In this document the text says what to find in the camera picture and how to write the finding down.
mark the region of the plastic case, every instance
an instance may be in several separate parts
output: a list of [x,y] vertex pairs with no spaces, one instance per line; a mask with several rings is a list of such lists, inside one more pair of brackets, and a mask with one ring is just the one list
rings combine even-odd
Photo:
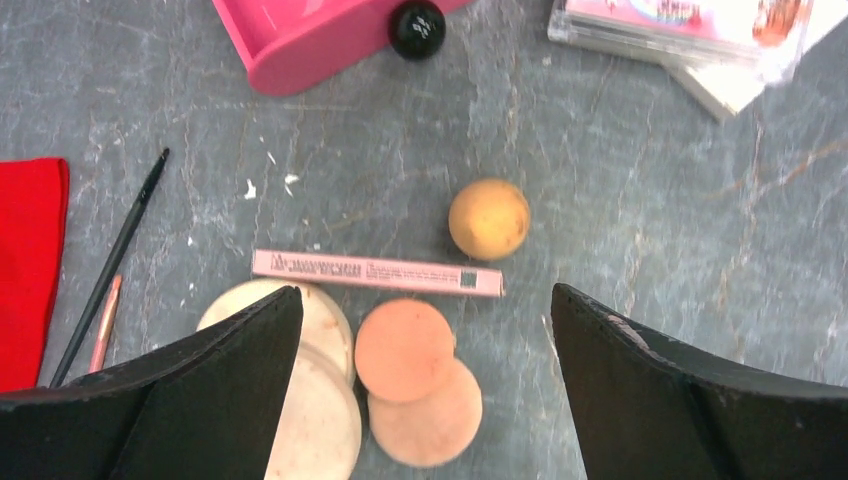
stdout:
[[[816,0],[807,27],[804,52],[848,17],[848,0]],[[664,65],[665,69],[718,121],[739,114],[767,88],[745,68],[735,65]]]
[[555,0],[552,41],[674,65],[735,65],[792,79],[813,0]]
[[[471,0],[433,0],[448,14]],[[392,11],[404,0],[212,0],[265,95],[294,95],[389,44]]]

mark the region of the barcode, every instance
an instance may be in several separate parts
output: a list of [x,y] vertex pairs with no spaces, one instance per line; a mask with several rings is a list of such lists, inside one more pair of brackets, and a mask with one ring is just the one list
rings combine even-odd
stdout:
[[459,274],[460,288],[477,288],[477,272],[463,270]]

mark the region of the paint speck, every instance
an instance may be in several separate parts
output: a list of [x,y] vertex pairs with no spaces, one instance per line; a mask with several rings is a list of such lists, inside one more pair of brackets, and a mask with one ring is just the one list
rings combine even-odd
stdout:
[[250,200],[250,199],[253,199],[253,198],[256,198],[256,185],[254,185],[253,182],[251,182],[250,179],[248,178],[247,179],[247,193],[244,194],[244,199]]
[[827,340],[830,341],[836,338],[836,333],[839,331],[839,327],[836,325],[836,321],[830,322],[830,325],[827,326]]
[[290,174],[286,175],[286,178],[283,179],[283,181],[286,182],[286,186],[285,186],[286,193],[288,193],[290,197],[294,198],[294,194],[291,193],[291,189],[289,188],[289,185],[291,185],[292,183],[295,183],[295,182],[299,182],[300,177],[298,177],[297,175],[295,175],[293,173],[290,173]]

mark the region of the gray marble surface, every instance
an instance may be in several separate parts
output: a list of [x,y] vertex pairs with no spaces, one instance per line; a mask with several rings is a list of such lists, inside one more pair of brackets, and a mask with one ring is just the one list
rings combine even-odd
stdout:
[[[42,383],[169,146],[122,266],[107,365],[191,334],[250,278],[254,248],[465,262],[446,233],[451,197],[484,175],[526,192],[530,236],[494,265],[509,295],[422,297],[483,389],[475,442],[416,472],[366,434],[354,478],[585,477],[541,323],[555,282],[717,355],[848,385],[848,26],[794,83],[717,125],[657,67],[549,43],[549,8],[477,0],[449,17],[431,62],[386,50],[302,95],[265,98],[209,1],[3,2],[0,157],[71,166]],[[291,195],[288,174],[300,178]],[[354,329],[399,295],[328,291]]]

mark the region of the red cloth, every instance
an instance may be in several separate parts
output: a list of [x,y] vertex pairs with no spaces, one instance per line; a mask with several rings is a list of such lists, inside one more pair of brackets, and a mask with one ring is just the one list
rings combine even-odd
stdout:
[[0,162],[0,392],[38,382],[67,209],[64,159]]

